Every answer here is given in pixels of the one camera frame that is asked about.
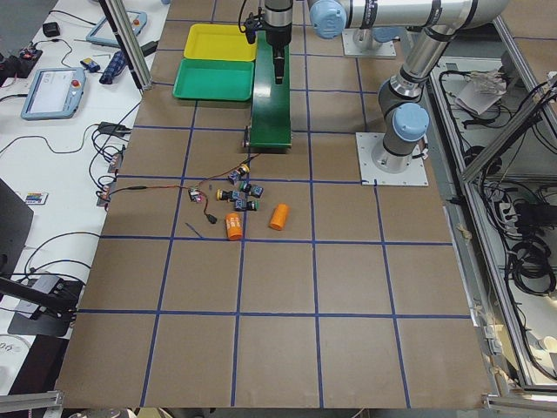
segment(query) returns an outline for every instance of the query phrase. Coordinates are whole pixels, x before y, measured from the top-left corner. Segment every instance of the green conveyor belt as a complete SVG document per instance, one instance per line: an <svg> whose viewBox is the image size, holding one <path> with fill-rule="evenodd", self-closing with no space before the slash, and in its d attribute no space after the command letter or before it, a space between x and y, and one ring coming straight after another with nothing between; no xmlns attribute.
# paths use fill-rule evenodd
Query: green conveyor belt
<svg viewBox="0 0 557 418"><path fill-rule="evenodd" d="M265 33L258 34L258 55L253 83L252 128L248 131L252 148L290 148L290 56L285 48L285 78L275 84L272 47Z"/></svg>

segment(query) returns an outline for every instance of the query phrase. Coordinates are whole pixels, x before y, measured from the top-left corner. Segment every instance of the orange bottle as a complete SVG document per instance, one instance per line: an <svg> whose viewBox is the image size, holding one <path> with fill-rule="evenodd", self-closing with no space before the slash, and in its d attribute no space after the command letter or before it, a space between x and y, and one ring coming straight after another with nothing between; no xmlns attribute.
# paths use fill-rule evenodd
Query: orange bottle
<svg viewBox="0 0 557 418"><path fill-rule="evenodd" d="M242 223L240 222L240 215L235 212L226 215L226 235L228 240L237 241L242 239L244 233L242 232Z"/></svg>
<svg viewBox="0 0 557 418"><path fill-rule="evenodd" d="M288 213L290 213L290 207L288 205L284 203L278 204L277 207L275 207L275 212L272 214L269 227L277 231L282 231L288 219Z"/></svg>

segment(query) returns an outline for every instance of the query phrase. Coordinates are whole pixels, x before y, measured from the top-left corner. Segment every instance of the white mounting plate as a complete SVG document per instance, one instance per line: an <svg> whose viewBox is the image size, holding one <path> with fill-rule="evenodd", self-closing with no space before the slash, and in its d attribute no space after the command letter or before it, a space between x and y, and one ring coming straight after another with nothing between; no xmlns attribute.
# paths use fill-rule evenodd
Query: white mounting plate
<svg viewBox="0 0 557 418"><path fill-rule="evenodd" d="M372 150L375 144L383 140L384 133L358 132L356 144L358 147L359 174L362 185L417 185L427 186L426 168L422 158L413 159L408 168L401 173L391 174L379 169L372 161ZM416 145L414 155L420 154Z"/></svg>
<svg viewBox="0 0 557 418"><path fill-rule="evenodd" d="M397 51L394 49L393 41L381 44L377 50L361 50L359 46L354 43L354 33L357 30L358 29L344 29L342 31L342 45L345 48L345 56L384 59L395 59L397 57Z"/></svg>

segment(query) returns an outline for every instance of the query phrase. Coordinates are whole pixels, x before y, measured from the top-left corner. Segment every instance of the yellow tray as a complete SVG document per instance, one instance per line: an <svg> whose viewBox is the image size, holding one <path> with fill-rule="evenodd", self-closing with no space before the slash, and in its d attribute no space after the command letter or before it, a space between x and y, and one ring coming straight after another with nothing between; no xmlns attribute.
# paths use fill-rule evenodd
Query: yellow tray
<svg viewBox="0 0 557 418"><path fill-rule="evenodd" d="M219 61L253 61L257 42L249 45L234 24L194 24L185 43L184 57Z"/></svg>

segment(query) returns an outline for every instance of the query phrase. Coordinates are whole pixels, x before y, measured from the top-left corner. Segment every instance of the battery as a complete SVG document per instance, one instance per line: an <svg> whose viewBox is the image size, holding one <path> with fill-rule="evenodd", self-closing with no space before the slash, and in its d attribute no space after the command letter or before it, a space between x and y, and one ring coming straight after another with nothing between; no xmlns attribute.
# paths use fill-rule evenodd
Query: battery
<svg viewBox="0 0 557 418"><path fill-rule="evenodd" d="M82 59L81 61L79 61L79 63L89 72L97 72L101 69L101 66L93 61L91 58Z"/></svg>

